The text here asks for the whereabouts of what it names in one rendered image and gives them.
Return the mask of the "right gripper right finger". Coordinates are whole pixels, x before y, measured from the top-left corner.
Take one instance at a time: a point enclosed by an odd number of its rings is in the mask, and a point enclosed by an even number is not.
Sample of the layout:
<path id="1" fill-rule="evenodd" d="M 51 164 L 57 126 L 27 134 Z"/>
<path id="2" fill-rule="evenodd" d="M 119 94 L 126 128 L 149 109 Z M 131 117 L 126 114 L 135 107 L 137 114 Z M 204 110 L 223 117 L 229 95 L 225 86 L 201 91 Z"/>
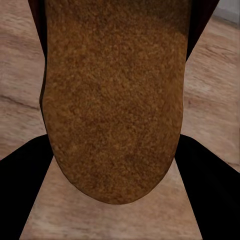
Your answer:
<path id="1" fill-rule="evenodd" d="M 240 240 L 240 173 L 180 134 L 174 155 L 203 240 Z"/>

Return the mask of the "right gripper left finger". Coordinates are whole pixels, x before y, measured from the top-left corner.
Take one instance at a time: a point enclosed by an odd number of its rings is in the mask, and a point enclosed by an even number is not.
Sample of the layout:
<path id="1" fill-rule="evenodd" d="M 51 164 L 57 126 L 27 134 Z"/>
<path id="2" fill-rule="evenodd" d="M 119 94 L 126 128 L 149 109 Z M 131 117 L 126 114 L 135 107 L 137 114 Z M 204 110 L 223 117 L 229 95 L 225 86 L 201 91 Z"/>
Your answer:
<path id="1" fill-rule="evenodd" d="M 53 156 L 45 134 L 0 161 L 0 240 L 19 240 Z"/>

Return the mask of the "sandal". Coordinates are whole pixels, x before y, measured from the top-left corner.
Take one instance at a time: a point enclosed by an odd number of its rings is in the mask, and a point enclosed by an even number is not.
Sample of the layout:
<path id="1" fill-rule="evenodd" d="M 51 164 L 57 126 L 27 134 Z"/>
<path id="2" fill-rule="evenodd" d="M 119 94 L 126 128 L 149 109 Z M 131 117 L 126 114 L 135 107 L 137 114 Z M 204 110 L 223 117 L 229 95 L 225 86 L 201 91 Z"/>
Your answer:
<path id="1" fill-rule="evenodd" d="M 28 0 L 45 57 L 45 130 L 76 189 L 124 205 L 163 180 L 181 134 L 186 61 L 219 1 Z"/>

